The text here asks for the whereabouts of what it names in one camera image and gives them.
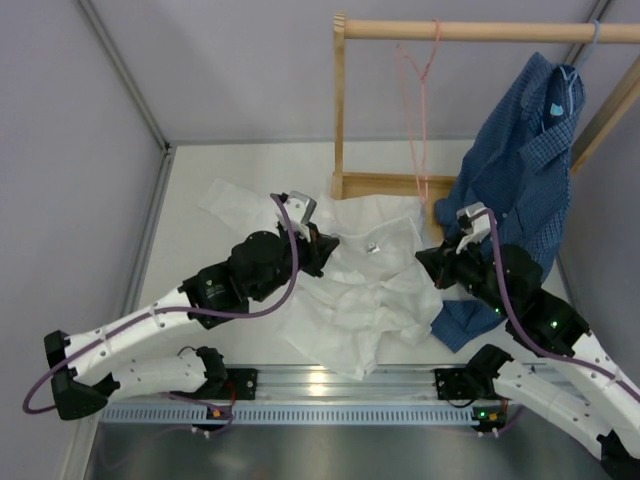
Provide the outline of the pink wire hanger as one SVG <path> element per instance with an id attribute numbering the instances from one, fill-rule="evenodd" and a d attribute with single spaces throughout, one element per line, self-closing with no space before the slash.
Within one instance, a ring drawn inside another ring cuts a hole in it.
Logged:
<path id="1" fill-rule="evenodd" d="M 431 67 L 436 58 L 442 36 L 441 20 L 439 18 L 433 19 L 435 27 L 435 37 L 433 41 L 433 47 L 431 49 L 429 59 L 424 67 L 420 67 L 415 61 L 414 57 L 410 54 L 408 47 L 405 43 L 399 42 L 396 45 L 396 66 L 398 81 L 402 97 L 402 106 L 405 118 L 405 124 L 407 129 L 407 136 L 409 142 L 410 158 L 413 167 L 413 173 L 416 183 L 416 190 L 418 198 L 422 206 L 425 206 L 429 200 L 429 172 L 427 168 L 427 145 L 428 145 L 428 113 L 427 113 L 427 83 Z M 420 87 L 420 140 L 421 140 L 421 159 L 418 159 L 416 138 L 414 135 L 413 117 L 411 113 L 412 105 L 409 98 L 406 69 L 405 64 L 408 64 L 413 72 L 417 75 Z"/>

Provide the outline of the white shirt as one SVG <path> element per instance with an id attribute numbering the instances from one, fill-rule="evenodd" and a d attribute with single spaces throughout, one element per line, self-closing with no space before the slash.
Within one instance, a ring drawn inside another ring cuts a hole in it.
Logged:
<path id="1" fill-rule="evenodd" d="M 377 366 L 382 339 L 422 344 L 443 306 L 414 257 L 423 247 L 420 202 L 385 195 L 334 200 L 322 194 L 312 220 L 339 240 L 323 277 L 299 274 L 278 310 L 222 330 L 238 339 L 230 352 L 240 360 L 265 337 L 260 363 L 303 360 L 362 380 Z"/>

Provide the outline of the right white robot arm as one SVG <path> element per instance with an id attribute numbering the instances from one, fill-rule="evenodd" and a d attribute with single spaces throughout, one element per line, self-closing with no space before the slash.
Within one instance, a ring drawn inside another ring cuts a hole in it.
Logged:
<path id="1" fill-rule="evenodd" d="M 416 254 L 436 287 L 462 286 L 506 318 L 506 331 L 563 375 L 571 395 L 510 353 L 483 346 L 464 368 L 468 390 L 523 405 L 579 442 L 612 479 L 639 476 L 639 388 L 605 352 L 584 318 L 541 286 L 541 267 L 504 245 L 499 261 L 448 242 Z"/>

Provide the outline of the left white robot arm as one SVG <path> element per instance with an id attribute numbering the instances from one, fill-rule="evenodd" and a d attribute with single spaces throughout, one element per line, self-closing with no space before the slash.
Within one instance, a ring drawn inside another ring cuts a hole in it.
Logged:
<path id="1" fill-rule="evenodd" d="M 320 278 L 340 241 L 320 233 L 250 234 L 227 260 L 201 269 L 145 309 L 94 331 L 61 330 L 44 339 L 54 408 L 60 419 L 92 415 L 113 401 L 155 393 L 213 399 L 228 386 L 223 357 L 213 347 L 179 349 L 169 358 L 146 361 L 173 340 L 247 318 L 260 302 L 295 274 Z"/>

